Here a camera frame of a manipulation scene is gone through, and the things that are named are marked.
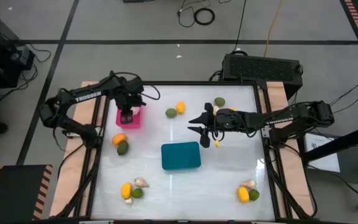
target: pink cup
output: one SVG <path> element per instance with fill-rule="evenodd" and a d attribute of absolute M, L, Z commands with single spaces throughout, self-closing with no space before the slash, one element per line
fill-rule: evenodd
<path fill-rule="evenodd" d="M 141 127 L 140 122 L 142 121 L 142 110 L 143 110 L 143 106 L 140 107 L 138 114 L 134 115 L 133 122 L 129 124 L 121 123 L 121 110 L 117 110 L 116 124 L 123 129 L 140 128 Z"/>

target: orange object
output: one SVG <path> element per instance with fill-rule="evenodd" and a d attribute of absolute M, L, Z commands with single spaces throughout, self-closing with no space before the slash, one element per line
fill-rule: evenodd
<path fill-rule="evenodd" d="M 122 141 L 125 141 L 127 136 L 124 133 L 116 134 L 112 137 L 111 143 L 115 146 L 118 146 Z"/>

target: black device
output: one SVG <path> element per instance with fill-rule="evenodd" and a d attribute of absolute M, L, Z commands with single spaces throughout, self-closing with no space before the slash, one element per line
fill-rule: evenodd
<path fill-rule="evenodd" d="M 310 129 L 326 128 L 334 123 L 331 107 L 323 101 L 295 103 L 282 110 L 262 114 L 220 109 L 214 115 L 211 103 L 205 103 L 204 109 L 206 112 L 202 113 L 200 117 L 189 121 L 191 124 L 203 124 L 204 128 L 188 127 L 188 129 L 201 134 L 200 144 L 203 147 L 210 145 L 209 132 L 212 133 L 214 140 L 218 137 L 218 132 L 222 132 L 220 140 L 222 141 L 226 131 L 246 133 L 251 138 L 262 129 L 264 137 L 270 139 L 270 145 L 277 146 Z M 293 122 L 284 128 L 264 128 L 270 124 L 287 121 Z"/>
<path fill-rule="evenodd" d="M 23 70 L 30 70 L 34 53 L 0 20 L 0 88 L 14 88 Z"/>
<path fill-rule="evenodd" d="M 118 77 L 110 71 L 108 77 L 99 83 L 86 87 L 66 90 L 60 89 L 57 96 L 49 98 L 39 108 L 39 115 L 45 127 L 61 127 L 67 131 L 77 133 L 82 138 L 86 147 L 98 147 L 101 137 L 98 136 L 95 127 L 91 124 L 81 124 L 66 114 L 68 109 L 77 103 L 90 100 L 99 96 L 107 96 L 109 100 L 115 99 L 118 109 L 121 110 L 121 123 L 133 122 L 133 106 L 146 105 L 142 101 L 143 81 L 139 76 L 127 81 L 124 77 Z"/>
<path fill-rule="evenodd" d="M 302 87 L 303 69 L 298 60 L 226 54 L 223 60 L 223 81 L 255 81 L 266 89 L 266 82 L 284 83 L 290 99 Z"/>

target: yellow cable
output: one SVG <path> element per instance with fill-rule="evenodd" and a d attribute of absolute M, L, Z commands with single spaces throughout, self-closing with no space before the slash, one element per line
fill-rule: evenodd
<path fill-rule="evenodd" d="M 271 35 L 271 33 L 272 33 L 272 29 L 273 29 L 274 23 L 276 22 L 276 19 L 277 19 L 278 13 L 280 12 L 281 7 L 283 6 L 283 2 L 284 2 L 284 0 L 280 0 L 280 4 L 278 5 L 278 9 L 277 9 L 276 15 L 274 16 L 274 19 L 273 19 L 272 25 L 270 25 L 270 29 L 268 30 L 268 35 L 267 35 L 267 40 L 266 40 L 266 47 L 265 47 L 264 57 L 266 56 L 267 49 L 269 48 L 269 39 L 270 39 L 270 35 Z"/>

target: gray floor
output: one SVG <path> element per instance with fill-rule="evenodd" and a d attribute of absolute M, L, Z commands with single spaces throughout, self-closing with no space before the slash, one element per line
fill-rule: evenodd
<path fill-rule="evenodd" d="M 21 39 L 58 40 L 73 2 L 0 1 L 0 18 Z M 233 40 L 237 37 L 242 3 L 233 1 L 220 5 L 217 0 L 211 0 L 216 20 L 210 26 L 196 24 L 186 29 L 177 21 L 176 11 L 181 0 L 156 0 L 143 4 L 123 4 L 121 0 L 80 0 L 67 39 Z M 240 39 L 265 40 L 277 6 L 278 1 L 274 0 L 248 0 Z M 181 16 L 184 24 L 191 22 L 190 15 L 186 13 Z M 357 40 L 338 0 L 286 0 L 271 39 Z M 56 45 L 50 44 L 36 47 L 53 53 L 57 49 Z M 82 81 L 99 80 L 112 69 L 138 73 L 144 80 L 207 80 L 220 69 L 224 54 L 232 51 L 233 47 L 232 44 L 66 44 L 48 96 L 56 94 L 61 87 L 76 88 Z M 265 45 L 238 47 L 249 55 L 262 56 Z M 295 59 L 303 64 L 304 85 L 298 92 L 298 101 L 324 100 L 329 103 L 358 83 L 358 45 L 271 45 L 267 56 Z M 8 132 L 0 136 L 0 165 L 16 163 L 45 79 L 53 68 L 50 66 L 52 59 L 53 55 L 47 62 L 37 63 L 38 78 L 28 89 L 13 93 L 0 105 L 0 120 L 9 125 Z M 357 97 L 358 89 L 337 103 L 333 110 L 349 105 Z M 335 119 L 334 125 L 320 130 L 343 135 L 357 129 L 358 102 L 348 110 L 335 114 Z M 65 139 L 58 138 L 64 146 Z M 52 130 L 44 128 L 39 122 L 25 164 L 52 164 L 57 168 L 62 157 L 63 152 L 53 141 Z M 331 176 L 308 172 L 308 177 L 317 198 L 318 218 L 358 223 L 357 196 Z M 45 217 L 56 181 L 54 173 Z"/>

